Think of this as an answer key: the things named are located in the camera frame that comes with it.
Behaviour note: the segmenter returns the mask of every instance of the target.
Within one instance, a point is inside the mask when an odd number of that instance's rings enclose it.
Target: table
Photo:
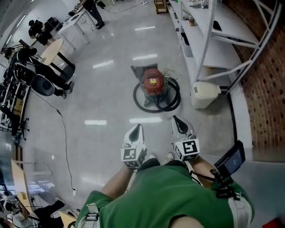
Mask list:
[[[54,41],[42,53],[41,58],[45,59],[43,64],[51,65],[54,69],[58,70],[61,73],[60,77],[62,77],[65,81],[69,81],[69,79],[73,76],[75,72],[75,64],[71,63],[63,54],[60,53],[60,49],[62,46],[63,39],[58,39]],[[53,60],[57,55],[68,64],[68,66],[65,67],[63,70],[53,63]]]
[[[59,212],[59,215],[61,216],[61,220],[63,222],[64,228],[67,228],[70,223],[76,221],[76,218],[68,214],[65,214],[63,212]]]
[[[74,26],[76,28],[76,30],[80,33],[80,35],[82,36],[82,38],[84,39],[84,41],[86,42],[86,44],[89,44],[89,41],[85,35],[85,33],[83,32],[83,30],[80,28],[80,26],[78,25],[79,20],[86,15],[89,20],[91,21],[91,23],[94,25],[94,28],[96,28],[96,25],[94,23],[94,21],[91,19],[89,13],[86,10],[83,10],[77,14],[75,14],[73,17],[69,18],[68,21],[66,21],[63,24],[63,27],[58,31],[58,34],[62,36],[62,38],[64,38],[72,47],[73,49],[75,49],[75,47],[73,46],[73,44],[64,36],[64,32],[69,29],[70,27]]]
[[[35,164],[34,162],[21,162],[11,159],[12,175],[14,180],[15,192],[19,201],[24,205],[28,212],[33,212],[33,204],[27,186],[26,175],[51,175],[51,171],[44,172],[25,172],[18,164]]]

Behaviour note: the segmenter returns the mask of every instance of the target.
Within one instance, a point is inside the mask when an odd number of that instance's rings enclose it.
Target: jeans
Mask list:
[[[62,207],[64,207],[64,203],[58,200],[53,205],[35,210],[34,213],[40,220],[40,226],[44,228],[63,228],[64,225],[61,217],[55,219],[50,217],[54,212],[58,211]]]
[[[94,19],[98,22],[98,24],[102,24],[103,20],[101,18],[101,15],[99,14],[96,5],[94,6],[93,9],[91,9],[90,11],[88,11],[92,17],[94,17]]]
[[[148,159],[146,162],[144,162],[141,167],[138,169],[138,172],[148,169],[148,168],[152,168],[155,166],[160,166],[160,163],[157,159],[153,158],[153,159]],[[185,169],[188,170],[188,167],[185,163],[178,161],[178,160],[172,160],[168,163],[165,164],[165,166],[181,166],[184,167]]]
[[[53,84],[55,84],[59,88],[62,88],[63,90],[69,89],[69,86],[65,83],[65,80],[60,76],[58,76],[49,66],[41,64],[41,65],[36,65],[35,68],[36,68],[36,73],[42,74],[43,76],[45,76],[46,79],[50,80]],[[54,88],[53,94],[56,96],[61,96],[63,94],[63,91]]]

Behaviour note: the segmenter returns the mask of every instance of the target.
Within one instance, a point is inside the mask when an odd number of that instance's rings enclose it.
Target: smartphone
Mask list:
[[[214,21],[213,28],[214,28],[215,30],[222,31],[221,26],[219,25],[219,23],[218,23],[216,20]]]

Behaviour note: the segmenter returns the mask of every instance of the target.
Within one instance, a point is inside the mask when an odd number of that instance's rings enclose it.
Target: white sneaker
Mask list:
[[[61,202],[63,202],[63,203],[64,203],[64,205],[65,205],[65,202],[64,202],[61,198],[59,198],[59,197],[55,197],[55,200],[56,200],[56,201],[61,201]]]
[[[155,156],[155,154],[150,154],[150,158],[149,159],[157,159],[157,157]]]
[[[173,161],[173,160],[174,160],[173,153],[169,152],[168,155],[165,158],[165,164],[169,163],[170,161]]]

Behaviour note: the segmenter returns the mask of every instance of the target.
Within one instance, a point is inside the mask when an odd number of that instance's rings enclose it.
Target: vacuum cleaner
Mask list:
[[[139,82],[134,88],[133,98],[137,107],[148,113],[170,112],[175,110],[181,101],[180,88],[175,79],[172,77],[165,77],[159,70],[158,64],[147,66],[131,66],[132,71],[138,78]],[[142,107],[137,100],[138,88],[144,92],[145,102]],[[175,97],[171,101],[170,89],[175,90]],[[166,106],[162,107],[160,104],[164,102]],[[150,110],[146,107],[154,103],[157,110]]]

